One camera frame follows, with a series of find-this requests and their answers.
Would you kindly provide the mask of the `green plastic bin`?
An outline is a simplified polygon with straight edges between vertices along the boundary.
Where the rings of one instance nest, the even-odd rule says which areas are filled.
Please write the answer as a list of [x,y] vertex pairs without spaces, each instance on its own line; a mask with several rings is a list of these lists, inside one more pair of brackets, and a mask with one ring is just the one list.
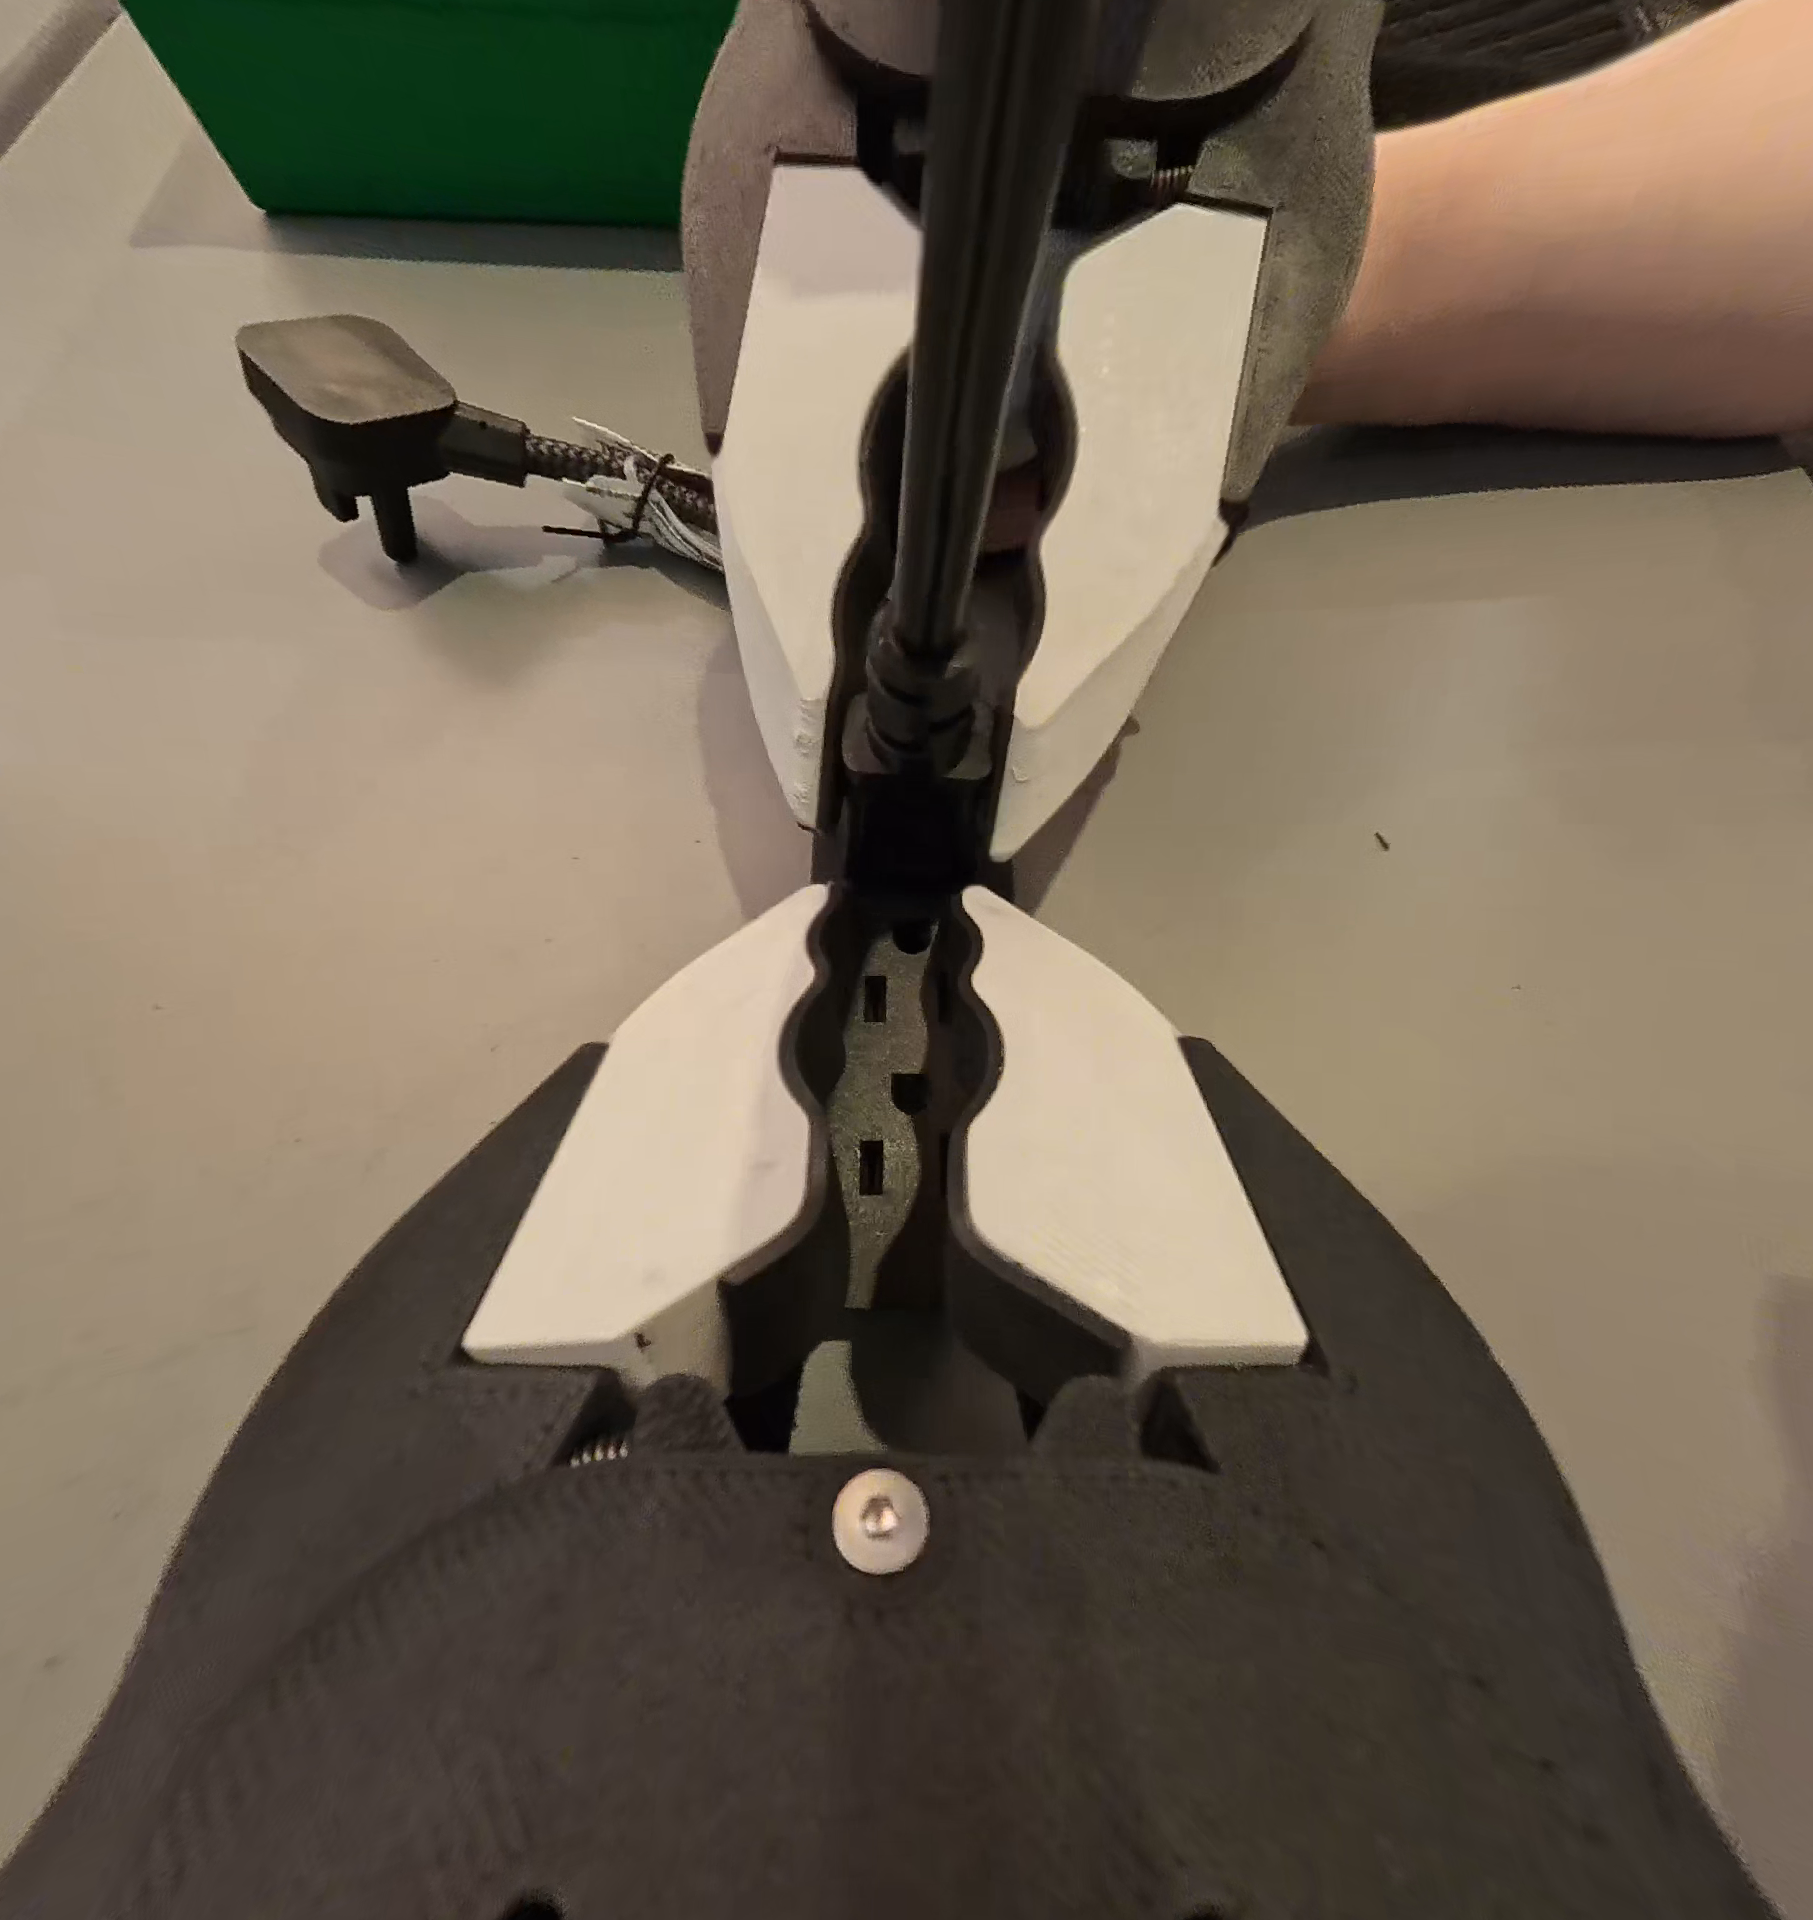
[[126,2],[272,214],[675,228],[734,2]]

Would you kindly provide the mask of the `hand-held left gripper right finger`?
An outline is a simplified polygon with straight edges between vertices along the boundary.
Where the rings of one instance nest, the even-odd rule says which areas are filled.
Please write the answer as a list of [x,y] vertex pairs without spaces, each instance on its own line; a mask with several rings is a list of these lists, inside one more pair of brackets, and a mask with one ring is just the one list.
[[953,1138],[949,1315],[1020,1396],[1285,1367],[1309,1331],[1175,1024],[986,887],[957,1009],[986,1034]]

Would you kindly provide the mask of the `black power strip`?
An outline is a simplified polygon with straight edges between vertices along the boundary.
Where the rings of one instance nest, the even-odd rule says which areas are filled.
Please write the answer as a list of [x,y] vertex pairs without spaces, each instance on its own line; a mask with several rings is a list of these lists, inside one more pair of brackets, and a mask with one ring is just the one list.
[[984,1045],[964,1007],[967,935],[951,900],[835,886],[824,922],[839,1073],[828,1098],[846,1198],[839,1334],[944,1315],[954,1163]]

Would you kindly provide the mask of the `person's right forearm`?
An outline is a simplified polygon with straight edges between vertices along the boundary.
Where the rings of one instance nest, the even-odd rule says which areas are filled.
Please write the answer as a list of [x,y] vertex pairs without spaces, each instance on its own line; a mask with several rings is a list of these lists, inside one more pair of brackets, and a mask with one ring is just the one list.
[[1813,2],[1374,139],[1302,426],[1813,428]]

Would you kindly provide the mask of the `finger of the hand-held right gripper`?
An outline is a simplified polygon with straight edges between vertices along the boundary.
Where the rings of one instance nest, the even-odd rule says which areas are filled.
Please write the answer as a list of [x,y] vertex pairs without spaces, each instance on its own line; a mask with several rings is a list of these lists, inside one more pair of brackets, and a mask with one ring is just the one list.
[[835,600],[872,410],[918,316],[919,225],[859,166],[779,163],[718,452],[728,597],[778,785],[822,822]]
[[1038,540],[990,860],[1013,859],[1119,736],[1225,545],[1225,467],[1269,216],[1170,204],[1066,269],[1055,370],[1072,460]]

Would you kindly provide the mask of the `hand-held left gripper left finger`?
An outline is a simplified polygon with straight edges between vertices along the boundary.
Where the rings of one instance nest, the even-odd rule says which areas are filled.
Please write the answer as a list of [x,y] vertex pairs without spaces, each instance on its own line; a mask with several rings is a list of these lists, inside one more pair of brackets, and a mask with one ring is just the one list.
[[798,1064],[829,905],[824,884],[791,892],[615,1029],[462,1356],[603,1367],[631,1396],[798,1372],[835,1312],[829,1152]]

